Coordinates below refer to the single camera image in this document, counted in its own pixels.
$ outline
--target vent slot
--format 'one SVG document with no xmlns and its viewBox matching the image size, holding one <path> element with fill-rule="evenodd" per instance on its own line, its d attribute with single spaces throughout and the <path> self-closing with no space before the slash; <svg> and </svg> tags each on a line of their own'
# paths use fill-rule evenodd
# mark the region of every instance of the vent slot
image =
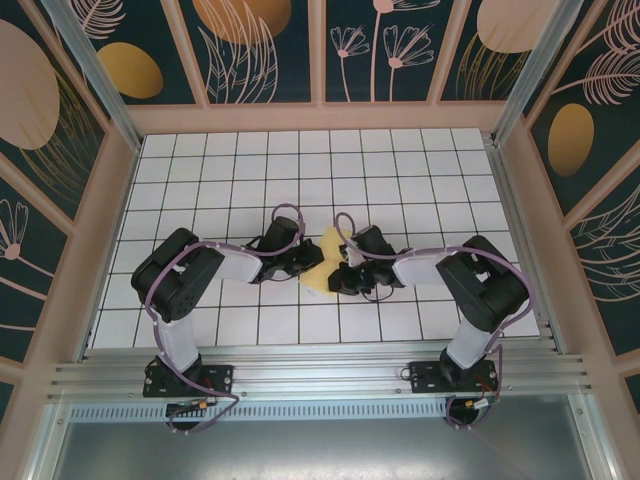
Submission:
<svg viewBox="0 0 640 480">
<path fill-rule="evenodd" d="M 222 421 L 268 420 L 342 420 L 378 418 L 443 417 L 445 399 L 421 398 L 400 400 L 342 400 L 298 402 L 249 402 L 239 405 L 222 417 Z M 182 414 L 175 419 L 208 420 L 222 411 L 221 406 L 206 411 Z M 167 404 L 76 404 L 71 423 L 150 423 L 166 422 Z"/>
</svg>

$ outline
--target gold circle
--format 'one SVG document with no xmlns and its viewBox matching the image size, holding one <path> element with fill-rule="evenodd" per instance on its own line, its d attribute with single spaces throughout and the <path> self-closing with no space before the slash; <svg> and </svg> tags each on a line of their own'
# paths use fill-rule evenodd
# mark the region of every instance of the gold circle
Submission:
<svg viewBox="0 0 640 480">
<path fill-rule="evenodd" d="M 115 42 L 98 51 L 120 93 L 133 98 L 151 98 L 162 91 L 160 67 L 144 50 L 130 43 Z"/>
<path fill-rule="evenodd" d="M 18 148 L 46 144 L 58 125 L 56 71 L 40 46 L 0 20 L 0 137 Z"/>
<path fill-rule="evenodd" d="M 549 132 L 549 163 L 558 175 L 570 177 L 582 167 L 594 132 L 593 118 L 585 107 L 570 103 L 560 109 Z"/>
<path fill-rule="evenodd" d="M 291 0 L 193 0 L 193 7 L 202 23 L 222 40 L 240 45 L 255 44 L 260 37 L 255 32 L 255 26 L 250 27 L 245 3 L 256 22 L 258 18 L 264 21 L 273 38 L 280 35 L 289 24 Z"/>
<path fill-rule="evenodd" d="M 557 0 L 483 0 L 478 37 L 489 50 L 522 53 L 535 47 Z"/>
</svg>

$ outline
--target enclosure wall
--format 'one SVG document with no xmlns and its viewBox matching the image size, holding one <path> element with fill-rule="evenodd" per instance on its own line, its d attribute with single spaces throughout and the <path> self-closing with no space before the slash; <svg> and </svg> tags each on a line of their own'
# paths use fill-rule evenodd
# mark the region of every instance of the enclosure wall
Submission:
<svg viewBox="0 0 640 480">
<path fill-rule="evenodd" d="M 564 342 L 639 472 L 640 3 L 587 7 L 505 154 Z"/>
</svg>

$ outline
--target dark green wallpaper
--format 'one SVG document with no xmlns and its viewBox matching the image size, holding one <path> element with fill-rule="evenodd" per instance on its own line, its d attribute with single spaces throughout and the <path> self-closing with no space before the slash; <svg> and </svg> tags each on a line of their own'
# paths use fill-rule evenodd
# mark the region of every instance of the dark green wallpaper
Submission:
<svg viewBox="0 0 640 480">
<path fill-rule="evenodd" d="M 587 12 L 589 11 L 589 9 L 591 8 L 592 5 L 593 5 L 593 0 L 584 0 L 582 2 L 582 6 L 580 7 L 580 11 L 578 12 L 578 15 L 577 15 L 576 19 L 574 20 L 573 24 L 571 25 L 571 28 L 569 29 L 569 33 L 564 38 L 564 41 L 562 42 L 562 45 L 560 45 L 560 48 L 558 49 L 558 52 L 556 53 L 556 56 L 553 58 L 553 61 L 551 62 L 549 67 L 547 67 L 547 71 L 542 76 L 542 79 L 540 80 L 540 83 L 538 83 L 538 86 L 534 90 L 533 94 L 531 94 L 531 98 L 529 98 L 529 101 L 527 102 L 527 104 L 524 107 L 524 116 L 525 117 L 527 117 L 529 115 L 529 112 L 531 111 L 531 109 L 535 105 L 536 101 L 538 100 L 538 97 L 540 96 L 540 93 L 542 92 L 542 89 L 545 87 L 545 85 L 547 83 L 547 80 L 549 80 L 549 77 L 551 76 L 551 74 L 555 70 L 556 66 L 558 65 L 558 62 L 560 61 L 560 59 L 564 55 L 564 52 L 567 49 L 567 46 L 569 45 L 569 43 L 573 39 L 573 36 L 575 35 L 576 30 L 578 29 L 578 27 L 580 27 L 580 24 L 584 20 L 584 16 L 587 14 Z"/>
<path fill-rule="evenodd" d="M 376 101 L 426 100 L 452 4 L 398 2 L 384 13 L 371 2 L 329 0 L 327 101 L 369 102 L 372 79 Z"/>
<path fill-rule="evenodd" d="M 127 105 L 194 103 L 159 0 L 69 4 Z"/>
<path fill-rule="evenodd" d="M 180 0 L 211 103 L 310 102 L 307 0 Z"/>
<path fill-rule="evenodd" d="M 104 132 L 16 0 L 0 48 L 0 153 L 74 218 Z"/>
<path fill-rule="evenodd" d="M 0 356 L 22 362 L 66 235 L 0 179 Z"/>
<path fill-rule="evenodd" d="M 4 418 L 4 412 L 7 411 L 9 406 L 9 400 L 11 399 L 11 393 L 13 392 L 13 385 L 0 382 L 0 425 Z"/>
<path fill-rule="evenodd" d="M 640 167 L 572 231 L 616 355 L 640 348 Z"/>
<path fill-rule="evenodd" d="M 636 406 L 636 412 L 640 415 L 640 374 L 631 375 L 624 380 L 631 394 L 633 404 Z"/>
<path fill-rule="evenodd" d="M 555 2 L 473 0 L 441 100 L 505 100 Z"/>
<path fill-rule="evenodd" d="M 531 128 L 564 213 L 640 139 L 639 11 L 607 4 Z"/>
</svg>

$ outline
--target yellow object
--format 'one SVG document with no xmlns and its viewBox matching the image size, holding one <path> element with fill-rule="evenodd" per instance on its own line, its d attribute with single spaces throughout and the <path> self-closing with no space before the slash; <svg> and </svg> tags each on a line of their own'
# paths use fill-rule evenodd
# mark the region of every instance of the yellow object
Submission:
<svg viewBox="0 0 640 480">
<path fill-rule="evenodd" d="M 595 125 L 582 105 L 570 103 L 556 114 L 549 132 L 549 163 L 563 177 L 570 177 L 584 164 L 591 151 Z"/>
<path fill-rule="evenodd" d="M 252 15 L 247 15 L 245 4 Z M 193 7 L 212 33 L 240 45 L 258 42 L 259 19 L 272 38 L 282 33 L 291 19 L 291 0 L 193 0 Z"/>
<path fill-rule="evenodd" d="M 110 43 L 98 51 L 98 58 L 120 93 L 144 99 L 162 91 L 160 67 L 144 50 L 135 45 Z"/>
<path fill-rule="evenodd" d="M 351 233 L 344 230 L 342 233 L 347 237 L 351 236 Z M 300 275 L 300 283 L 325 295 L 335 296 L 335 292 L 329 291 L 329 275 L 338 269 L 340 262 L 344 261 L 340 254 L 342 240 L 335 227 L 327 227 L 318 245 L 322 249 L 324 262 Z"/>
<path fill-rule="evenodd" d="M 522 53 L 535 47 L 557 0 L 484 0 L 478 10 L 478 37 L 498 53 Z"/>
</svg>

